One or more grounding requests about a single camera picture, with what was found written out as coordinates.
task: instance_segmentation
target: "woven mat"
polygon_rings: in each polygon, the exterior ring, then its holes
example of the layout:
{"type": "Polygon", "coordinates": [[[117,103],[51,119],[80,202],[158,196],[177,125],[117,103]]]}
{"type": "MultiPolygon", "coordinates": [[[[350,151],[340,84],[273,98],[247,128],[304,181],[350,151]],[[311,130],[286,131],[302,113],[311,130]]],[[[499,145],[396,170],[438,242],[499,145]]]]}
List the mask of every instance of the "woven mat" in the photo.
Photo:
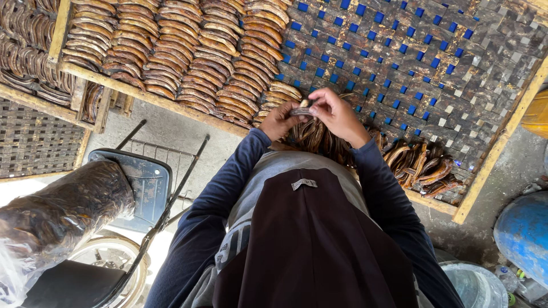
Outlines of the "woven mat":
{"type": "Polygon", "coordinates": [[[0,179],[72,170],[84,129],[0,99],[0,179]]]}
{"type": "Polygon", "coordinates": [[[467,185],[548,49],[521,1],[295,0],[287,12],[277,79],[353,92],[345,99],[389,144],[444,145],[467,185]]]}

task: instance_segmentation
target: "person's left hand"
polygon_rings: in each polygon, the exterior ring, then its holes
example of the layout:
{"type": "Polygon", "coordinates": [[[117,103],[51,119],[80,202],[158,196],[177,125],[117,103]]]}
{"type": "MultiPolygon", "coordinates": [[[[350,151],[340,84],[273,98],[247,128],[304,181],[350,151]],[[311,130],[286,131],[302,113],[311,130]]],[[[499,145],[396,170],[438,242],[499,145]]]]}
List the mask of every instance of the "person's left hand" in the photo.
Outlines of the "person's left hand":
{"type": "Polygon", "coordinates": [[[265,120],[259,126],[259,129],[262,130],[272,142],[280,139],[285,136],[292,127],[300,122],[307,121],[305,116],[289,116],[289,111],[298,107],[299,104],[297,102],[286,101],[281,106],[270,111],[269,115],[266,116],[265,120]]]}

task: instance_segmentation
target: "orange object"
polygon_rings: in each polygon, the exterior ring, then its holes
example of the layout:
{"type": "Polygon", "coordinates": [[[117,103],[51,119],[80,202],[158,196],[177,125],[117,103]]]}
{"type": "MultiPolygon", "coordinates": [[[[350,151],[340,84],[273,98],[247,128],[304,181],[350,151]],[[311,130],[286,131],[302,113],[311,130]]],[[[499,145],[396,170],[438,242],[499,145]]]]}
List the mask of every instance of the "orange object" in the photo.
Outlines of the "orange object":
{"type": "Polygon", "coordinates": [[[548,90],[537,93],[521,119],[521,126],[548,139],[548,90]]]}

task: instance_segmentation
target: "chair seat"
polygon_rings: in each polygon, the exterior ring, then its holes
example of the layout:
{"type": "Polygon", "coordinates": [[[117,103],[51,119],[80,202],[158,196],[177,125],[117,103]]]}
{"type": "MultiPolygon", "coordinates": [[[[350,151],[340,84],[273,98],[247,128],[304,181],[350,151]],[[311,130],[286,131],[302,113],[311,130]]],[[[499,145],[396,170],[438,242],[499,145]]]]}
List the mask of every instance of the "chair seat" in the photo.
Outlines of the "chair seat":
{"type": "Polygon", "coordinates": [[[46,270],[22,308],[91,308],[106,298],[125,271],[65,260],[46,270]]]}
{"type": "Polygon", "coordinates": [[[147,233],[160,219],[171,195],[171,167],[154,158],[115,149],[93,150],[88,158],[95,155],[118,163],[133,189],[133,219],[116,219],[111,225],[147,233]]]}

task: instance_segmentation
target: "navy long sleeve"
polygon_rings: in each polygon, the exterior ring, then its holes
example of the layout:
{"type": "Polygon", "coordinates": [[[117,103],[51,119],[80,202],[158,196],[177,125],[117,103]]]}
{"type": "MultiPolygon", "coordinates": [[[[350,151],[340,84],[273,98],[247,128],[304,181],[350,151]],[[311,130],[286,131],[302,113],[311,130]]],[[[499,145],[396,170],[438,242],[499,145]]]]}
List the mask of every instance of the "navy long sleeve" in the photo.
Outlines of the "navy long sleeve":
{"type": "Polygon", "coordinates": [[[374,140],[351,150],[370,217],[413,263],[420,290],[434,307],[464,307],[436,261],[430,237],[374,140]]]}
{"type": "Polygon", "coordinates": [[[179,308],[202,272],[215,264],[230,210],[271,143],[265,133],[252,128],[181,217],[168,256],[150,289],[146,308],[179,308]]]}
{"type": "MultiPolygon", "coordinates": [[[[271,142],[253,128],[212,178],[179,227],[146,300],[146,308],[179,308],[203,271],[215,264],[226,223],[249,176],[271,142]]],[[[462,307],[433,253],[418,216],[371,141],[352,150],[370,216],[413,263],[420,289],[434,307],[462,307]]]]}

